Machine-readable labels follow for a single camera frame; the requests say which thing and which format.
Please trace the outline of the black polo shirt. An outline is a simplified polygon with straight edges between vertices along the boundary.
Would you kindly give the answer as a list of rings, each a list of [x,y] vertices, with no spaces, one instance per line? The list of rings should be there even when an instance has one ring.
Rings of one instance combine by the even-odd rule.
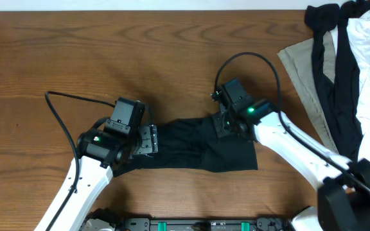
[[[210,117],[178,119],[157,128],[158,152],[135,155],[113,171],[201,169],[214,173],[257,170],[254,144],[236,134],[218,138]]]

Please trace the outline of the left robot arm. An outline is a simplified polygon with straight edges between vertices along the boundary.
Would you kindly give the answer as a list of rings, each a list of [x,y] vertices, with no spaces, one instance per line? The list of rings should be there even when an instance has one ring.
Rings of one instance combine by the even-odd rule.
[[[77,157],[36,230],[81,230],[97,197],[113,178],[112,168],[158,151],[157,127],[117,129],[94,125],[77,142]]]

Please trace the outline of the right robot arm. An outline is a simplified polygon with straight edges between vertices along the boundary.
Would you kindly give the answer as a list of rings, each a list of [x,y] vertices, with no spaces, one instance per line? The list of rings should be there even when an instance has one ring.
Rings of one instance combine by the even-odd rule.
[[[293,230],[370,230],[370,161],[356,164],[325,148],[267,100],[213,97],[220,135],[238,134],[275,151],[317,192],[317,206],[291,219]]]

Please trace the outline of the beige garment in pile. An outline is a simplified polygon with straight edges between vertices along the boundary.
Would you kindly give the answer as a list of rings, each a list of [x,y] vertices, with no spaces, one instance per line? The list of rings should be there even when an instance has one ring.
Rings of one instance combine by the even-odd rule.
[[[331,136],[319,97],[315,90],[311,61],[312,47],[313,39],[311,38],[286,47],[277,55],[289,75],[301,103],[308,114],[308,118],[323,145],[329,150],[337,152],[337,147]]]

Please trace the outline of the black garment in pile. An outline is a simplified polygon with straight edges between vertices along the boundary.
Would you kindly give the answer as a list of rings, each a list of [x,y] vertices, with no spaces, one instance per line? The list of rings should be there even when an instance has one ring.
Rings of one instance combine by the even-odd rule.
[[[356,162],[362,142],[362,130],[356,117],[359,98],[360,69],[349,44],[348,20],[361,17],[370,10],[370,1],[347,1],[343,5],[308,6],[305,24],[313,31],[311,54],[315,89],[331,136],[340,155]],[[338,29],[335,79],[323,73],[324,35]]]

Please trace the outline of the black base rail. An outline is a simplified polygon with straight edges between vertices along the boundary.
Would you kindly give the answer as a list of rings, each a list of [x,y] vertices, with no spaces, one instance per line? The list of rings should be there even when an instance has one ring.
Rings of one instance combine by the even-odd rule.
[[[289,221],[265,217],[255,219],[157,219],[146,216],[123,218],[109,209],[90,212],[82,231],[292,231]]]

